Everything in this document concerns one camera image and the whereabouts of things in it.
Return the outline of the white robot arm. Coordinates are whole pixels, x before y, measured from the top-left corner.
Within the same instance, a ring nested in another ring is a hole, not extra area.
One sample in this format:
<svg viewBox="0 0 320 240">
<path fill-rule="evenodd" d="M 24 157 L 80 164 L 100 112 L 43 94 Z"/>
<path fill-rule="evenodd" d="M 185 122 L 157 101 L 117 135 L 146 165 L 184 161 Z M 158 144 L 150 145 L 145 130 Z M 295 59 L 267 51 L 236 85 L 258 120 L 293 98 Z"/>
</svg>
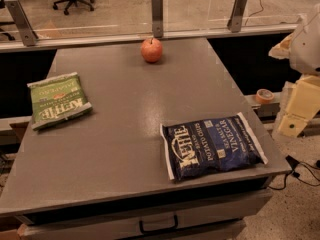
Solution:
<svg viewBox="0 0 320 240">
<path fill-rule="evenodd" d="M 283 90 L 274 133 L 297 137 L 320 111 L 320 4 L 301 17 L 296 29 L 268 55 L 288 59 L 290 67 L 301 77 Z"/>
</svg>

